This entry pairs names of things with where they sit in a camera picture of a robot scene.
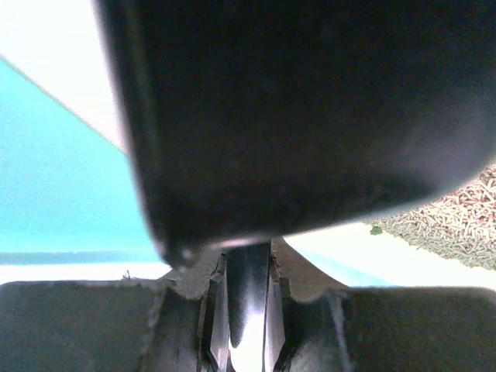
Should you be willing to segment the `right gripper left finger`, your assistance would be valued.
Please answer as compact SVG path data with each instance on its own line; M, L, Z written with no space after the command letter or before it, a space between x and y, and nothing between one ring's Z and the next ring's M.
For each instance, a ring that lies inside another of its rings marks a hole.
M1 286L3 371L213 371L208 283L222 257L157 279Z

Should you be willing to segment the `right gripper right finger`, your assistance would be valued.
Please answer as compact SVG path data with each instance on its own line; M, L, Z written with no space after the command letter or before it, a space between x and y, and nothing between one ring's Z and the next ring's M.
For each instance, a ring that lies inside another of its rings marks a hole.
M286 340L279 371L493 371L495 293L352 288L271 244Z

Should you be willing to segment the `black litter scoop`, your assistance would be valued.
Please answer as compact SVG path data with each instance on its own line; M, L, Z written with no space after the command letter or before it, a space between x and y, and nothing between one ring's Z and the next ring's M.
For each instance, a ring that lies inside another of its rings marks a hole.
M271 244L400 212L495 154L493 1L99 1L157 252L208 283L213 371L279 371Z

